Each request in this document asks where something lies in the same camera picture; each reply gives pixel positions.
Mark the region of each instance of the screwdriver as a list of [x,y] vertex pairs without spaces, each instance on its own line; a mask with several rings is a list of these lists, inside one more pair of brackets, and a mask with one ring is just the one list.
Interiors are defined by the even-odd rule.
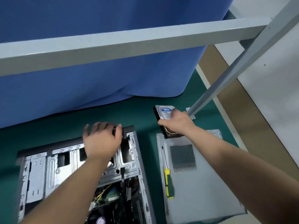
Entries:
[[170,176],[170,169],[168,169],[168,167],[167,167],[167,162],[166,162],[163,147],[162,147],[162,152],[163,152],[163,157],[164,157],[165,166],[166,166],[166,168],[164,169],[164,178],[165,178],[165,184],[166,184],[166,195],[169,199],[173,199],[174,198],[174,187],[173,187],[172,179],[171,179],[171,176]]

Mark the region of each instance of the blue label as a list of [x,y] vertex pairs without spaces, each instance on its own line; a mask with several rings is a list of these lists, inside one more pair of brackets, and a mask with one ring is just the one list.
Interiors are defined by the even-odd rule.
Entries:
[[170,108],[163,108],[162,112],[171,112],[172,110]]

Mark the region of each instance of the green mat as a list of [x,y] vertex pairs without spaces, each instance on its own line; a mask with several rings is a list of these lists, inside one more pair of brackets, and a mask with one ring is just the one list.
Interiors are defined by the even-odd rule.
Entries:
[[[132,97],[117,103],[54,114],[41,119],[0,129],[0,220],[12,223],[16,207],[19,167],[15,166],[18,150],[80,137],[83,127],[97,121],[109,121],[123,126],[134,125],[157,223],[166,223],[156,134],[161,133],[154,105],[173,105],[183,111],[206,91],[195,70],[185,91],[174,98]],[[206,130],[220,129],[225,141],[237,146],[213,101],[196,114],[194,123]]]

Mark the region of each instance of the left hand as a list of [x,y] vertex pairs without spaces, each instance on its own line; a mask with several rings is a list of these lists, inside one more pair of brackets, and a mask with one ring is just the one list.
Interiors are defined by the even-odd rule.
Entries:
[[109,161],[115,155],[122,139],[121,124],[118,124],[115,136],[112,134],[114,124],[108,122],[96,122],[90,134],[88,124],[83,129],[83,142],[87,158],[100,158]]

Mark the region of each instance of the blue cloth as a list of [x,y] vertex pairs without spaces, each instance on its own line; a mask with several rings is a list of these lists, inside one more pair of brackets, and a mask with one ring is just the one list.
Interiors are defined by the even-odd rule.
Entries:
[[[217,21],[232,1],[0,0],[0,43]],[[204,50],[1,77],[0,128],[132,96],[180,95]]]

